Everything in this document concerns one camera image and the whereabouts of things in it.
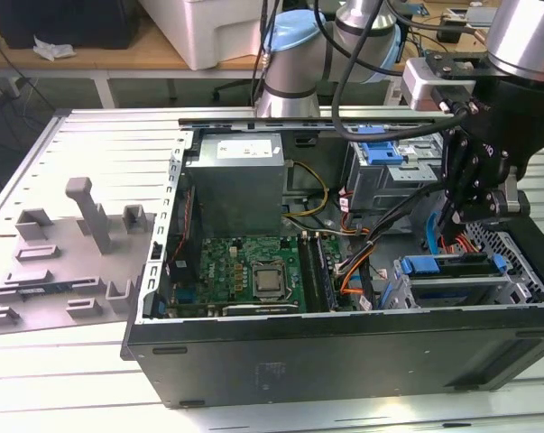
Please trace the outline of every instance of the wooden desk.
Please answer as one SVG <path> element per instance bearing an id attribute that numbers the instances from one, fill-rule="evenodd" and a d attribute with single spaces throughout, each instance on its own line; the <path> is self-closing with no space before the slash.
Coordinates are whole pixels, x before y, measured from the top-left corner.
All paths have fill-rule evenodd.
<path id="1" fill-rule="evenodd" d="M 140 31 L 127 50 L 77 48 L 77 56 L 53 62 L 33 50 L 11 50 L 0 41 L 7 58 L 30 78 L 91 78 L 95 82 L 103 108 L 116 108 L 109 87 L 111 78 L 166 78 L 174 96 L 175 78 L 251 78 L 255 56 L 226 60 L 217 67 L 190 70 L 183 58 L 151 21 L 143 21 Z M 0 53 L 0 77 L 13 78 L 17 73 Z"/>
<path id="2" fill-rule="evenodd" d="M 442 14 L 446 11 L 447 8 L 455 6 L 454 4 L 450 3 L 426 3 L 421 2 L 418 0 L 410 0 L 410 3 L 424 3 L 426 5 L 426 8 L 428 9 L 430 15 L 429 16 L 418 16 L 414 17 L 414 21 L 416 22 L 426 22 L 426 24 L 440 24 L 440 18 Z M 497 6 L 497 4 L 500 3 L 498 0 L 488 0 L 486 2 L 487 5 L 493 5 Z M 436 40 L 436 32 L 430 31 L 430 30 L 421 30 L 421 29 L 414 29 L 414 31 L 422 33 L 433 40 Z M 459 43 L 444 43 L 441 42 L 441 44 L 447 48 L 450 52 L 480 52 L 480 51 L 486 51 L 486 47 L 483 46 L 482 43 L 480 43 L 474 36 L 471 34 L 462 34 L 460 36 Z M 434 50 L 434 51 L 443 51 L 444 49 L 442 46 L 438 45 L 437 42 L 430 41 L 428 39 L 422 38 L 422 46 L 425 50 Z M 404 48 L 404 54 L 405 58 L 411 58 L 411 57 L 418 57 L 418 51 L 416 50 L 416 47 L 410 43 L 406 43 L 406 47 Z"/>

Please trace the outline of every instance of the table leg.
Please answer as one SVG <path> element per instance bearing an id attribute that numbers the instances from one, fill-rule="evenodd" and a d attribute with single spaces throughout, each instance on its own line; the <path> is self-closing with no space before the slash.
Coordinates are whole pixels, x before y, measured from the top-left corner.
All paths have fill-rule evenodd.
<path id="1" fill-rule="evenodd" d="M 111 87 L 109 87 L 109 80 L 107 78 L 93 78 L 99 99 L 101 99 L 101 106 L 103 108 L 117 108 L 117 103 Z"/>
<path id="2" fill-rule="evenodd" d="M 167 78 L 167 89 L 170 92 L 170 99 L 174 100 L 178 98 L 178 92 L 175 88 L 175 79 Z"/>

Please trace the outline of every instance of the floor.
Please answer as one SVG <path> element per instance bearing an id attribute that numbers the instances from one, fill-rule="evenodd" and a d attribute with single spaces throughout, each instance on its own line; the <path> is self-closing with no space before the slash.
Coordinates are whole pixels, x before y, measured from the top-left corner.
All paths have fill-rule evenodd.
<path id="1" fill-rule="evenodd" d="M 178 98 L 170 100 L 167 84 L 160 79 L 116 79 L 112 81 L 120 107 L 158 106 L 245 106 L 249 94 L 247 86 L 227 89 L 214 102 L 212 91 L 225 80 L 177 80 Z M 51 119 L 52 111 L 32 88 L 19 81 L 21 96 L 11 100 L 0 95 L 0 191 L 18 167 L 26 152 L 32 147 Z M 88 79 L 40 80 L 36 87 L 56 108 L 100 108 L 93 82 Z M 379 105 L 385 96 L 386 86 L 360 86 L 350 84 L 344 94 L 344 105 Z M 324 83 L 318 87 L 320 104 L 329 104 L 332 87 Z"/>

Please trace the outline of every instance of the cpu socket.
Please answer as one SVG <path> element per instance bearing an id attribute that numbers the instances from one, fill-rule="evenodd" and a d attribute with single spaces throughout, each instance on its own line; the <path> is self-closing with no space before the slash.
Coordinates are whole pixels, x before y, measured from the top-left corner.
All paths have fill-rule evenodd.
<path id="1" fill-rule="evenodd" d="M 259 300 L 278 300 L 286 294 L 283 263 L 252 265 L 254 297 Z"/>

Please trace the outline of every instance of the yellow cable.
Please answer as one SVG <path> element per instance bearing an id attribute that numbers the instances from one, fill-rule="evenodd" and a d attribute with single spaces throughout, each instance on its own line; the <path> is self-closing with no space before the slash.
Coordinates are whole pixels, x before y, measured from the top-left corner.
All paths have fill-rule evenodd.
<path id="1" fill-rule="evenodd" d="M 314 170 L 312 170 L 310 168 L 310 166 L 304 164 L 303 162 L 299 162 L 299 161 L 294 161 L 293 165 L 299 165 L 300 167 L 305 169 L 309 174 L 311 174 L 314 178 L 316 178 L 318 180 L 318 182 L 322 186 L 322 189 L 324 190 L 324 197 L 322 198 L 322 202 L 319 204 L 318 207 L 315 207 L 315 208 L 310 209 L 310 210 L 305 210 L 305 211 L 302 211 L 302 212 L 289 212 L 289 213 L 283 214 L 283 215 L 285 217 L 309 217 L 311 215 L 315 215 L 315 214 L 317 214 L 317 212 L 319 212 L 324 207 L 326 207 L 329 188 L 324 183 L 324 180 L 322 180 L 322 178 L 320 178 L 319 175 Z"/>

